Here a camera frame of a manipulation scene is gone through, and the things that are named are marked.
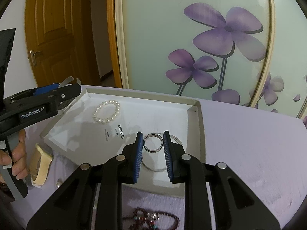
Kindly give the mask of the person left hand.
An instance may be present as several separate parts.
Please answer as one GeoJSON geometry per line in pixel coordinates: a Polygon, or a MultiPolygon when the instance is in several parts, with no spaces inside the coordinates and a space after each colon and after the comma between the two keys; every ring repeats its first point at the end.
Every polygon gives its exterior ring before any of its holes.
{"type": "Polygon", "coordinates": [[[1,151],[1,165],[12,164],[12,175],[17,180],[22,180],[28,175],[28,168],[26,164],[26,132],[24,129],[19,131],[18,145],[13,149],[12,155],[1,151]]]}

